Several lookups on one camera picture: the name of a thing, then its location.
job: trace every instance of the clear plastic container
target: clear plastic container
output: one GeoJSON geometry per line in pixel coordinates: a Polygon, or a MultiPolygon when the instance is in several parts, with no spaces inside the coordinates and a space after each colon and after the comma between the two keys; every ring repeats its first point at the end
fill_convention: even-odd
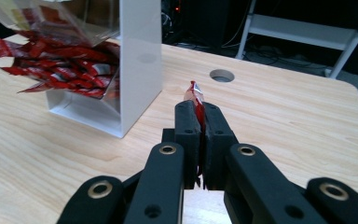
{"type": "Polygon", "coordinates": [[[95,46],[119,35],[118,0],[0,0],[0,22],[95,46]]]}

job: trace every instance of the circular hole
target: circular hole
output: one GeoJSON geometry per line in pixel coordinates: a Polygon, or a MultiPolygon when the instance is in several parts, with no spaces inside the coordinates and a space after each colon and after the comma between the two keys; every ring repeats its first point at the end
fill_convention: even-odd
{"type": "Polygon", "coordinates": [[[164,155],[171,155],[175,153],[175,151],[176,151],[176,147],[173,146],[163,146],[159,149],[159,152],[164,155]]]}
{"type": "Polygon", "coordinates": [[[239,147],[238,151],[244,156],[253,156],[255,154],[255,150],[249,147],[239,147]]]}
{"type": "Polygon", "coordinates": [[[88,195],[93,199],[106,197],[113,189],[111,183],[107,180],[96,182],[89,187],[88,195]]]}
{"type": "Polygon", "coordinates": [[[293,218],[301,219],[304,217],[304,213],[296,206],[288,205],[284,208],[287,215],[293,218]]]}
{"type": "Polygon", "coordinates": [[[234,74],[232,74],[231,72],[229,72],[228,70],[224,70],[224,69],[216,69],[213,70],[209,76],[218,82],[230,82],[232,80],[234,80],[234,74]]]}
{"type": "Polygon", "coordinates": [[[339,200],[339,201],[346,201],[349,198],[349,195],[347,191],[340,188],[339,186],[329,184],[329,183],[323,183],[319,187],[322,193],[329,196],[330,198],[339,200]]]}
{"type": "Polygon", "coordinates": [[[150,204],[145,209],[145,215],[149,218],[156,218],[161,215],[161,208],[158,205],[150,204]]]}

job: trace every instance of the floor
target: floor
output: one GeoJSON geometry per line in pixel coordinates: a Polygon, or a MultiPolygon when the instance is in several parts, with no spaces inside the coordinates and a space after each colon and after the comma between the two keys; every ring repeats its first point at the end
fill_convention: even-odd
{"type": "MultiPolygon", "coordinates": [[[[177,47],[186,48],[186,49],[194,49],[204,52],[214,53],[211,48],[204,47],[200,43],[194,42],[180,42],[174,44],[177,47]]],[[[238,50],[238,45],[231,45],[223,47],[219,54],[235,58],[238,50]]],[[[294,70],[297,72],[302,72],[306,74],[310,74],[313,76],[324,77],[324,70],[329,69],[326,65],[317,64],[310,62],[307,58],[302,55],[297,55],[296,57],[285,58],[283,57],[278,49],[273,47],[261,47],[257,48],[252,46],[250,48],[245,49],[246,54],[243,57],[245,61],[254,62],[254,63],[262,63],[270,66],[276,66],[284,69],[294,70]]],[[[358,89],[358,75],[348,73],[342,70],[338,76],[338,80],[342,80],[348,83],[351,83],[358,89]]]]}

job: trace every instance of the wooden table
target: wooden table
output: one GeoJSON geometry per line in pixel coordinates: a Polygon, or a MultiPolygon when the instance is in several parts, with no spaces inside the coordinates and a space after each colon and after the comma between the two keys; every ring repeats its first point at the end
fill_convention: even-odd
{"type": "MultiPolygon", "coordinates": [[[[240,142],[260,147],[294,183],[329,176],[358,191],[358,91],[348,83],[163,46],[163,90],[123,139],[48,112],[34,82],[0,70],[0,223],[55,223],[82,183],[142,170],[173,108],[196,80],[240,142]],[[210,78],[214,69],[235,75],[210,78]]],[[[10,65],[0,59],[0,66],[10,65]]],[[[184,223],[229,223],[223,193],[185,193],[184,223]]]]}

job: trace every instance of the table surface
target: table surface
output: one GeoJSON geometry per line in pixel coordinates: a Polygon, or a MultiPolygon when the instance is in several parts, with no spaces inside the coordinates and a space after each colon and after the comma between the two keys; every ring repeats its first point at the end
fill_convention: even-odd
{"type": "MultiPolygon", "coordinates": [[[[55,223],[86,180],[142,170],[193,79],[239,141],[260,147],[290,181],[305,187],[328,176],[358,191],[358,90],[350,84],[172,46],[162,61],[163,90],[123,139],[49,113],[44,93],[16,93],[32,80],[0,70],[0,223],[55,223]],[[217,82],[214,69],[235,79],[217,82]]],[[[186,190],[183,221],[230,223],[223,192],[186,190]]]]}

